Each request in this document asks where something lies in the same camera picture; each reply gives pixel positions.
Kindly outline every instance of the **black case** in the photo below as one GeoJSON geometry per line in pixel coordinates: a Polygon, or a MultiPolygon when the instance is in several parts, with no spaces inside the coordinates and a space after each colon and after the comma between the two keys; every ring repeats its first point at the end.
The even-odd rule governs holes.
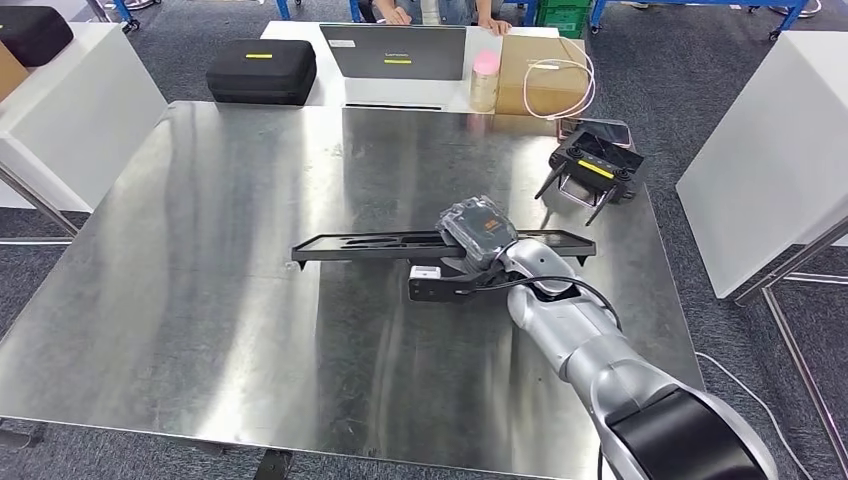
{"type": "Polygon", "coordinates": [[[0,7],[0,42],[25,67],[40,67],[59,54],[74,32],[51,7],[0,7]]]}
{"type": "Polygon", "coordinates": [[[217,102],[303,105],[315,81],[315,51],[303,40],[235,40],[206,72],[217,102]]]}

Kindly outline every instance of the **pink lid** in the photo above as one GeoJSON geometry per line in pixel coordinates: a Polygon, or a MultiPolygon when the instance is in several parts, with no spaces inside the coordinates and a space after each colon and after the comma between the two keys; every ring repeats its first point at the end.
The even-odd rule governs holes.
{"type": "Polygon", "coordinates": [[[501,57],[491,50],[483,50],[474,59],[474,71],[480,75],[494,75],[501,66],[501,57]]]}

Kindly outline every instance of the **glass jar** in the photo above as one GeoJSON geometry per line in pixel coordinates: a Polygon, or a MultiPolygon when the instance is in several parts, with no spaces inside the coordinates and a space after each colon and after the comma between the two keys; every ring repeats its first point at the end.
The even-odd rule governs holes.
{"type": "Polygon", "coordinates": [[[498,74],[501,59],[491,50],[483,50],[474,58],[471,71],[471,108],[478,112],[489,112],[498,99],[498,74]]]}

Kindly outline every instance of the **person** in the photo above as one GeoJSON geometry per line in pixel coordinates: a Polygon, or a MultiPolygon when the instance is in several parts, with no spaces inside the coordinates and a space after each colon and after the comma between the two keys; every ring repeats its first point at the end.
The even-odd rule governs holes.
{"type": "Polygon", "coordinates": [[[477,7],[477,25],[505,35],[510,25],[492,18],[492,0],[375,0],[389,25],[471,25],[477,7]]]}

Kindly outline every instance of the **laptop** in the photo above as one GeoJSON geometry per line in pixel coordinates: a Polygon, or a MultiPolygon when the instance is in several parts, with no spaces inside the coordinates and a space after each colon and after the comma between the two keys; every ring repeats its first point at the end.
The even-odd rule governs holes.
{"type": "Polygon", "coordinates": [[[462,80],[465,27],[322,24],[348,78],[462,80]]]}

